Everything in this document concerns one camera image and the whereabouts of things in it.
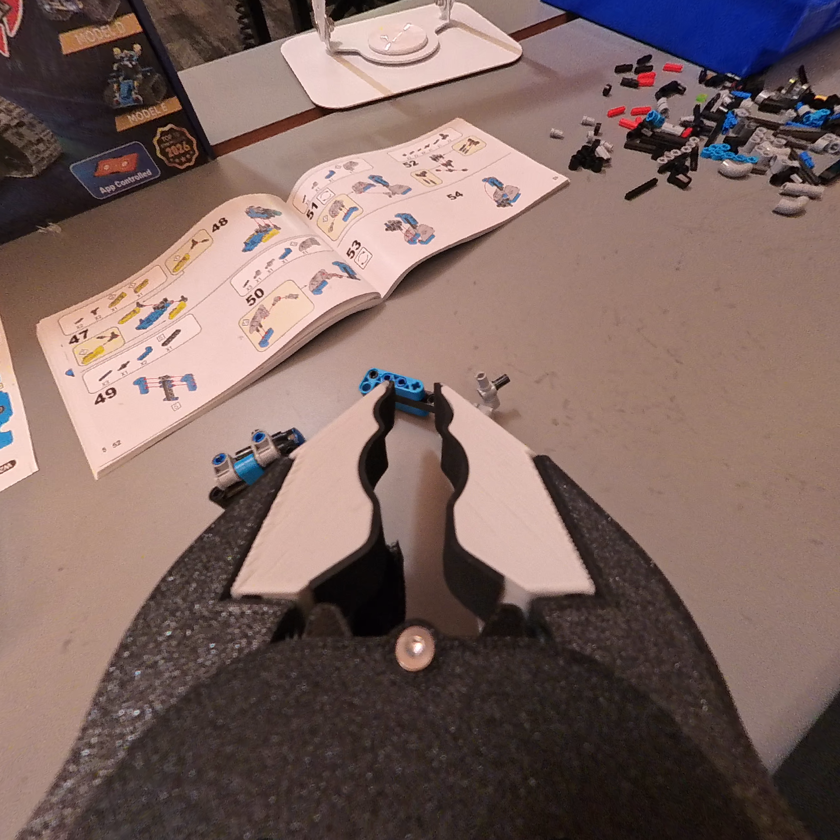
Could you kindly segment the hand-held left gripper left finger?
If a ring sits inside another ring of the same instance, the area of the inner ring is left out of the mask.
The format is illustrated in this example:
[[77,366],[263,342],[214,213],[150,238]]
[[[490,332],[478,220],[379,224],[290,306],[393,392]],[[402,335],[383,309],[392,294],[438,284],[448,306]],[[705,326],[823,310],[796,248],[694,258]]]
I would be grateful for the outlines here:
[[234,599],[313,601],[382,540],[374,489],[387,469],[395,397],[393,383],[376,385],[300,447],[231,585]]

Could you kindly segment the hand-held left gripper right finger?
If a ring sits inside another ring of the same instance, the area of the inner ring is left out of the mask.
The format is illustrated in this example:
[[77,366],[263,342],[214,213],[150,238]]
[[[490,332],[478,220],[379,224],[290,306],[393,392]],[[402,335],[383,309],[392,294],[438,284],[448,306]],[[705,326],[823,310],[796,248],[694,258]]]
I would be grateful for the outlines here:
[[594,596],[548,463],[445,384],[434,387],[440,468],[451,486],[443,565],[447,587],[479,621],[501,606]]

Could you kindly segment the grey connector with black pin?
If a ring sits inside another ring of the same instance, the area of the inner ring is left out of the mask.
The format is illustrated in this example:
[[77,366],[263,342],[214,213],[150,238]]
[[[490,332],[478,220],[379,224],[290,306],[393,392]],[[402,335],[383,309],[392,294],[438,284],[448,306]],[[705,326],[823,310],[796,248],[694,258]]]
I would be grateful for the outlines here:
[[500,409],[500,390],[510,383],[508,374],[501,374],[496,379],[491,379],[484,371],[476,373],[476,392],[479,398],[476,407],[485,415],[491,417]]

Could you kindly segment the blue beams black axle assembly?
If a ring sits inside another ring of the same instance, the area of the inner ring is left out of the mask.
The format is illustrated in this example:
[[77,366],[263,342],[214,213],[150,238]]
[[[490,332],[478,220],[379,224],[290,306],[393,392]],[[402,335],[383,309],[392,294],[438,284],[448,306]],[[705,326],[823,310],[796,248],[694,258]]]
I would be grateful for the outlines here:
[[369,369],[359,384],[363,396],[370,393],[379,384],[393,383],[395,388],[395,408],[407,414],[427,417],[434,413],[434,394],[428,391],[421,380],[382,368]]

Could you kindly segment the pile of small brick parts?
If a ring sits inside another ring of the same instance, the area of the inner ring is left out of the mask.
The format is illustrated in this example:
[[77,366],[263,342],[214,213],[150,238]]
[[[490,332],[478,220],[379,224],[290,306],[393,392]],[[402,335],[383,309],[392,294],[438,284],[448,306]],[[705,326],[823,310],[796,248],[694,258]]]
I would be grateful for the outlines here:
[[775,88],[760,74],[738,77],[702,67],[702,90],[679,113],[676,106],[688,104],[685,68],[678,61],[656,66],[651,54],[616,65],[616,81],[603,86],[603,97],[621,88],[648,91],[650,102],[612,106],[603,119],[584,116],[586,134],[570,154],[569,171],[601,174],[614,163],[616,143],[605,134],[612,125],[621,131],[625,151],[644,155],[656,167],[653,177],[625,193],[627,202],[661,183],[687,192],[702,161],[730,181],[764,179],[780,196],[773,213],[783,217],[802,215],[838,184],[838,95],[818,94],[804,66]]

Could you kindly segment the grey desk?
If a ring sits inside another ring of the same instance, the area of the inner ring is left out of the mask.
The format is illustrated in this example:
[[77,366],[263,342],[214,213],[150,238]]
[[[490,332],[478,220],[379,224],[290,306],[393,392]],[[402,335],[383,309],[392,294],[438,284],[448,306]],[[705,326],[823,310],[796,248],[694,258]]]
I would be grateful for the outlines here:
[[39,472],[2,493],[2,823],[26,818],[134,612],[213,519],[209,459],[254,427],[312,435],[368,365],[472,396],[550,455],[666,573],[773,769],[838,687],[838,190],[802,217],[704,165],[627,202],[616,148],[497,231],[415,269],[225,404],[95,480],[35,336],[208,210],[462,117],[564,170],[606,69],[646,48],[582,20],[516,65],[322,117],[2,248],[2,316]]

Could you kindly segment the blue yellow brick vehicle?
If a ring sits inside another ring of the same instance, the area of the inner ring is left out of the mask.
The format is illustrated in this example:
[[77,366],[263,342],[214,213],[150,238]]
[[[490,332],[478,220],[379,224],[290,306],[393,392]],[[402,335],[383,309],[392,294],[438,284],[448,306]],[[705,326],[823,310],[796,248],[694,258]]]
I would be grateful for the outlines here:
[[268,466],[290,457],[305,442],[306,438],[295,427],[273,434],[254,430],[248,446],[233,455],[222,452],[213,457],[215,484],[209,491],[209,500],[225,509],[234,497],[253,486]]

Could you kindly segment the open instruction booklet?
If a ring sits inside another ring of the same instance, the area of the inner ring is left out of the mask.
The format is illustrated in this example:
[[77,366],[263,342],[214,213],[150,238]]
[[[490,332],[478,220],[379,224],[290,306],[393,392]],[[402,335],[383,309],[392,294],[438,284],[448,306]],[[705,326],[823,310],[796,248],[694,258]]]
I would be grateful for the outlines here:
[[256,381],[436,253],[563,189],[463,119],[238,196],[36,332],[99,478]]

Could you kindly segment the blue sticker sheet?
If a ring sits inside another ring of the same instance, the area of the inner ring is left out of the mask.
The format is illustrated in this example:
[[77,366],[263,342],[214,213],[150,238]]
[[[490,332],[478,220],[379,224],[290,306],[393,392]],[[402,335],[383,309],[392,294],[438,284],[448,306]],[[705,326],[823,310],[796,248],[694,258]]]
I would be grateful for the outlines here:
[[1,326],[1,490],[38,470],[25,405]]

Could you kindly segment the dark blue toy kit box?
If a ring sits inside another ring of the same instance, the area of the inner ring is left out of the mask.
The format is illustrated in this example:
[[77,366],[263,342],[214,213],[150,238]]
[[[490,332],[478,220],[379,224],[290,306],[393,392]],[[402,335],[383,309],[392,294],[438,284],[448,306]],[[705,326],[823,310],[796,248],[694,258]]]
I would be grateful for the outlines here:
[[143,2],[1,2],[1,242],[213,159]]

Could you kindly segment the white stand base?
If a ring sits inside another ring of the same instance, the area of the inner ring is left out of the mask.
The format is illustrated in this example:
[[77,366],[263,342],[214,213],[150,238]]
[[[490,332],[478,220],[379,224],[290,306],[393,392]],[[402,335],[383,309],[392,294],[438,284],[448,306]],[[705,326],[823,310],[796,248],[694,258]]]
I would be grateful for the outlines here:
[[316,2],[314,30],[280,48],[311,102],[346,110],[508,66],[522,48],[472,7],[434,2],[333,25]]

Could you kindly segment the blue plastic bin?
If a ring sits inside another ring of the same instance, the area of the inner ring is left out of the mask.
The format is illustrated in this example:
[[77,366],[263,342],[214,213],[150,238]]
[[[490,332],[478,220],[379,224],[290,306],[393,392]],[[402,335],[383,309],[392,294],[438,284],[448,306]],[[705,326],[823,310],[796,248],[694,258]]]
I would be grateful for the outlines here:
[[838,1],[548,1],[674,56],[744,77],[838,28]]

